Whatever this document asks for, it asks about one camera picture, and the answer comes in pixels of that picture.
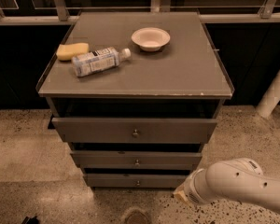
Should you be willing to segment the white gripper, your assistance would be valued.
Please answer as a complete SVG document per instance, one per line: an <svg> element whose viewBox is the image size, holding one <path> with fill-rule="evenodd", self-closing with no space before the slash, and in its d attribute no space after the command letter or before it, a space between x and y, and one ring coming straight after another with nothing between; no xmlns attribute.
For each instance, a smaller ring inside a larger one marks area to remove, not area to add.
<svg viewBox="0 0 280 224"><path fill-rule="evenodd" d="M199 169L192 172L185 180L184 186L178 186L173 192L174 197L187 204L209 204L215 199L215 193L209 188L206 181L206 170Z"/></svg>

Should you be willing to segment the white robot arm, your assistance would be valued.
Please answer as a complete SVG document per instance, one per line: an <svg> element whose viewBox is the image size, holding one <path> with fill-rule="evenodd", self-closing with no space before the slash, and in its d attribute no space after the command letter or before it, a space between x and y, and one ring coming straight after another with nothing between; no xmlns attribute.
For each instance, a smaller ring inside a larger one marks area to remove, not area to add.
<svg viewBox="0 0 280 224"><path fill-rule="evenodd" d="M265 176L249 158L218 161L195 170L175 189L174 196L194 205L219 199L252 203L280 215L280 179Z"/></svg>

